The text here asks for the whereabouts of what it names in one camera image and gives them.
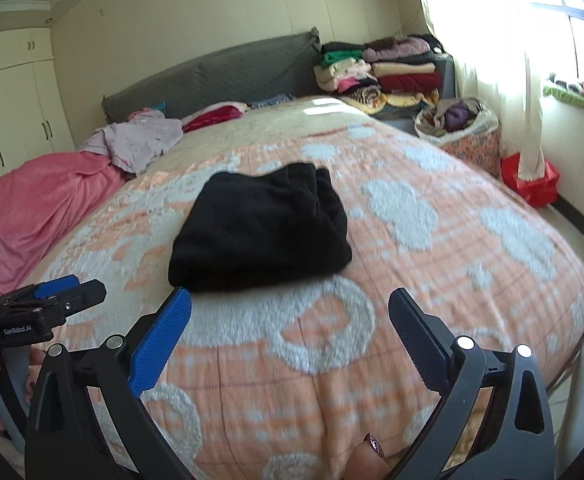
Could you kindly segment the right hand thumb glitter nail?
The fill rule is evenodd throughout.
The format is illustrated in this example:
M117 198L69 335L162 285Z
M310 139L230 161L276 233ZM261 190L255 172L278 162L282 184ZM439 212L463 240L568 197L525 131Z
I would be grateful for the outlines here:
M351 452L344 469L344 480L384 480L391 467L386 462L383 448L373 434L366 434L363 441Z

